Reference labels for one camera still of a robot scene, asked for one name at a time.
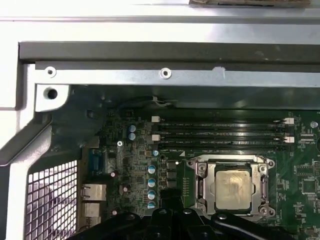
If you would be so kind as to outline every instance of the integrated circuit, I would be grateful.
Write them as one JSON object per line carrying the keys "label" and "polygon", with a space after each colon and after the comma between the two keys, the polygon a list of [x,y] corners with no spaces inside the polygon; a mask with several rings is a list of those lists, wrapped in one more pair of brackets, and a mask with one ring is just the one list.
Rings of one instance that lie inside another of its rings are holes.
{"label": "integrated circuit", "polygon": [[302,193],[303,194],[315,194],[317,191],[317,182],[315,179],[303,179],[302,180]]}

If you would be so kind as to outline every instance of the capacitor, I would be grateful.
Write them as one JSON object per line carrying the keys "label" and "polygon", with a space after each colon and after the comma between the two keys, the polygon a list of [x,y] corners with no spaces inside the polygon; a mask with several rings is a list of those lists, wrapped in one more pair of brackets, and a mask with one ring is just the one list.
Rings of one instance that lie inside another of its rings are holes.
{"label": "capacitor", "polygon": [[153,190],[148,191],[148,199],[154,200],[156,198],[156,192]]}
{"label": "capacitor", "polygon": [[120,212],[121,212],[121,208],[117,206],[111,211],[111,214],[112,214],[112,216],[115,216],[115,215],[120,214]]}
{"label": "capacitor", "polygon": [[110,176],[111,176],[112,178],[115,178],[115,177],[117,177],[118,175],[119,175],[119,172],[118,172],[118,171],[113,171],[113,172],[110,173]]}
{"label": "capacitor", "polygon": [[137,127],[135,125],[130,125],[128,127],[128,130],[129,130],[130,133],[134,133],[137,130]]}
{"label": "capacitor", "polygon": [[136,139],[136,135],[132,132],[128,135],[129,140],[133,141]]}
{"label": "capacitor", "polygon": [[122,190],[124,193],[131,191],[131,185],[130,184],[123,184]]}
{"label": "capacitor", "polygon": [[148,206],[147,206],[148,209],[154,209],[155,207],[156,207],[155,202],[150,201],[150,202],[148,203]]}
{"label": "capacitor", "polygon": [[153,150],[153,151],[152,151],[152,155],[156,157],[156,156],[159,155],[159,152],[158,152],[157,150]]}
{"label": "capacitor", "polygon": [[156,167],[154,165],[148,166],[148,173],[154,174],[156,172]]}
{"label": "capacitor", "polygon": [[156,180],[155,180],[154,178],[150,178],[150,179],[148,180],[148,186],[149,186],[150,188],[155,187],[155,186],[156,186]]}

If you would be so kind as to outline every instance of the ram slot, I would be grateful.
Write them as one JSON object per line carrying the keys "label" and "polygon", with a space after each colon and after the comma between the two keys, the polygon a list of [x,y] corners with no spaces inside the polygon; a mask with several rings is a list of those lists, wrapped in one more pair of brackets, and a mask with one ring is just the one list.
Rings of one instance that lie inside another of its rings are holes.
{"label": "ram slot", "polygon": [[283,139],[286,135],[283,133],[274,132],[229,132],[229,131],[156,131],[152,134],[160,135],[162,139],[219,139],[219,138],[249,138],[249,139]]}
{"label": "ram slot", "polygon": [[175,118],[161,118],[162,122],[166,123],[200,123],[200,122],[210,122],[210,123],[231,123],[231,124],[271,124],[279,125],[286,122],[285,118],[222,118],[222,117],[213,117],[213,118],[199,118],[199,117],[175,117]]}
{"label": "ram slot", "polygon": [[161,152],[178,152],[178,151],[221,151],[221,150],[253,150],[253,151],[289,151],[288,145],[211,145],[211,146],[167,146],[158,145]]}
{"label": "ram slot", "polygon": [[202,131],[239,131],[239,132],[278,132],[288,131],[285,125],[265,124],[215,124],[215,123],[158,123],[159,131],[202,130]]}

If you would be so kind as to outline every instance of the cpu socket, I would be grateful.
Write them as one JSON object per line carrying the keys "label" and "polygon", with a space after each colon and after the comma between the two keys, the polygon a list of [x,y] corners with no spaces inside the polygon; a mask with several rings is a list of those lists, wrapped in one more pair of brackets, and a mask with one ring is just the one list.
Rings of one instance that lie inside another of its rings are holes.
{"label": "cpu socket", "polygon": [[211,216],[229,212],[256,222],[276,211],[269,206],[268,174],[271,159],[256,155],[200,155],[189,159],[194,169],[195,208]]}

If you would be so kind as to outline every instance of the mesh grille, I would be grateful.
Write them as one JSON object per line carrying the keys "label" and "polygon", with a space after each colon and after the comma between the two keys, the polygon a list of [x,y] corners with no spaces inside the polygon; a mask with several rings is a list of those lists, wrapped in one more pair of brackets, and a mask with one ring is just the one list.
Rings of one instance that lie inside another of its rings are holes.
{"label": "mesh grille", "polygon": [[26,240],[64,240],[76,231],[77,161],[30,174]]}

